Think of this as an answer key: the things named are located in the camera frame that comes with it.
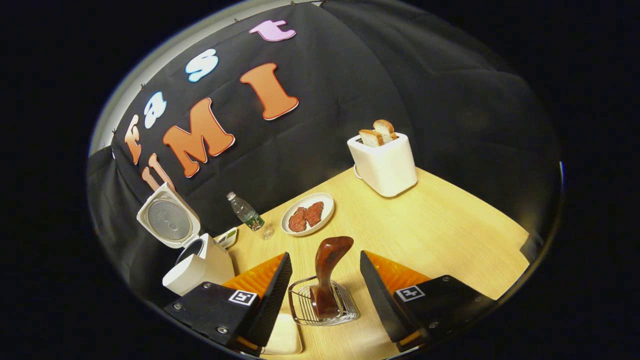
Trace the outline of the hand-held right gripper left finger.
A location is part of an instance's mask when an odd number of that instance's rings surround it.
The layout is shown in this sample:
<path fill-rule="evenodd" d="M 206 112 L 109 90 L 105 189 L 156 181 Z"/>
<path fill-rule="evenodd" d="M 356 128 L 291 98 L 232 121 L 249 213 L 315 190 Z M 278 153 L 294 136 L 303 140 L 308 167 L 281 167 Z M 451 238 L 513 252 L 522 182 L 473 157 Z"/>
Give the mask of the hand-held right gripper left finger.
<path fill-rule="evenodd" d="M 218 347 L 259 356 L 281 312 L 292 273 L 290 254 L 284 252 L 224 284 L 202 282 L 163 311 Z"/>

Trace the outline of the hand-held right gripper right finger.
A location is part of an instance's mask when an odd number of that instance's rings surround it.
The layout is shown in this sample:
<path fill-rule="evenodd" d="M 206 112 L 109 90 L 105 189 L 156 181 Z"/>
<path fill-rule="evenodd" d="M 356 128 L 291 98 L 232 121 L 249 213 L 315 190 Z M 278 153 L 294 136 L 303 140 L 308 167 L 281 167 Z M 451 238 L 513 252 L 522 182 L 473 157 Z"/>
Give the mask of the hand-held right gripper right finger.
<path fill-rule="evenodd" d="M 452 275 L 431 278 L 372 251 L 361 251 L 359 271 L 384 330 L 400 352 L 444 341 L 496 302 Z"/>

